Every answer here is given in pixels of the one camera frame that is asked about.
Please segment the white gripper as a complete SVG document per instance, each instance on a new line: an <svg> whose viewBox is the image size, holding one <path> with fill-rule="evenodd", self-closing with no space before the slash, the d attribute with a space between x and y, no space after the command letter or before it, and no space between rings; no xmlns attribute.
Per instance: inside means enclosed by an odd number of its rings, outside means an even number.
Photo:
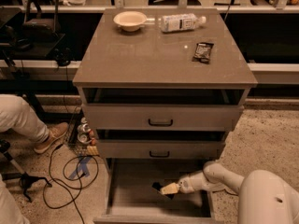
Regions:
<svg viewBox="0 0 299 224"><path fill-rule="evenodd" d="M162 188L160 192L163 195L182 193L192 193L204 188L206 177L203 173L191 173L182 176L178 183L171 183Z"/></svg>

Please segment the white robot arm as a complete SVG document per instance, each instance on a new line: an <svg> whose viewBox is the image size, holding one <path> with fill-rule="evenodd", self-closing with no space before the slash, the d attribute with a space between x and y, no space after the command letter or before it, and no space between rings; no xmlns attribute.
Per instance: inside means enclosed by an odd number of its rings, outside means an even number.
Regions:
<svg viewBox="0 0 299 224"><path fill-rule="evenodd" d="M255 170L247 176L208 161L200 171L183 175L159 188L163 195L219 191L225 187L238 196L237 224L299 224L299 192L280 176Z"/></svg>

